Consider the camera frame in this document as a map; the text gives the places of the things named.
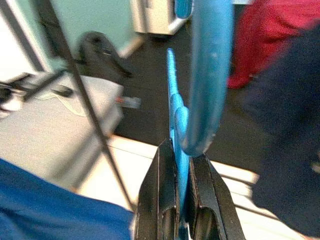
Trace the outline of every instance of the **blue carabiner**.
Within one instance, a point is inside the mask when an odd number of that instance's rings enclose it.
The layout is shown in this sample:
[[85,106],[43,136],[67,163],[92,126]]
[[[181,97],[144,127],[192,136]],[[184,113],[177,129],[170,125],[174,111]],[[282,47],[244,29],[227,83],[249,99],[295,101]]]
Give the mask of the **blue carabiner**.
[[175,0],[174,12],[180,19],[186,19],[191,15],[192,0]]
[[224,108],[233,32],[232,0],[195,0],[189,110],[178,91],[175,56],[167,50],[169,127],[178,170],[180,220],[184,219],[189,156],[212,143]]

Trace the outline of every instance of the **blue fabric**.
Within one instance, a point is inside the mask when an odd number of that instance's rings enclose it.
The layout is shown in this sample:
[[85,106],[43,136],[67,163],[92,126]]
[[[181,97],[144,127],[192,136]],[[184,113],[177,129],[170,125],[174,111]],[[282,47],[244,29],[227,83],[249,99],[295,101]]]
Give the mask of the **blue fabric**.
[[120,206],[76,195],[0,159],[2,240],[129,240],[132,218]]

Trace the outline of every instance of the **light blue wall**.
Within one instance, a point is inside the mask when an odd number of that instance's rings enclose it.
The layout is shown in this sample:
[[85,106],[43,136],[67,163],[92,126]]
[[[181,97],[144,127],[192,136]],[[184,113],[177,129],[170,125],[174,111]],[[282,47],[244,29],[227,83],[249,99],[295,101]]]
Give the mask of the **light blue wall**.
[[[43,32],[30,0],[16,1],[36,41],[45,49]],[[78,51],[79,39],[87,31],[105,34],[118,50],[125,47],[136,35],[130,0],[51,0],[51,2],[73,53]],[[49,56],[47,61],[54,68],[61,65],[61,61],[50,59]]]

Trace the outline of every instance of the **red fabric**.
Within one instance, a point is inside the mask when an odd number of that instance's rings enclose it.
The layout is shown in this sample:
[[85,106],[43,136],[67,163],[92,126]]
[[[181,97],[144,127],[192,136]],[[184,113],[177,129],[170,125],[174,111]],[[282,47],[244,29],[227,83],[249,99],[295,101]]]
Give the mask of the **red fabric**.
[[320,0],[256,0],[241,16],[234,48],[235,73],[229,88],[242,88],[265,69],[301,30],[311,29],[320,19]]

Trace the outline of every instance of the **black backpack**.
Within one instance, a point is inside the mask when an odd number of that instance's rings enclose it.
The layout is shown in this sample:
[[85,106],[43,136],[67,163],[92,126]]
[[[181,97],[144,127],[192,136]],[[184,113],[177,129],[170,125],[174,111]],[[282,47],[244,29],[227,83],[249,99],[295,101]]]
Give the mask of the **black backpack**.
[[96,31],[83,35],[80,41],[79,55],[83,64],[82,73],[122,83],[123,78],[131,77],[133,67],[117,53],[107,37]]

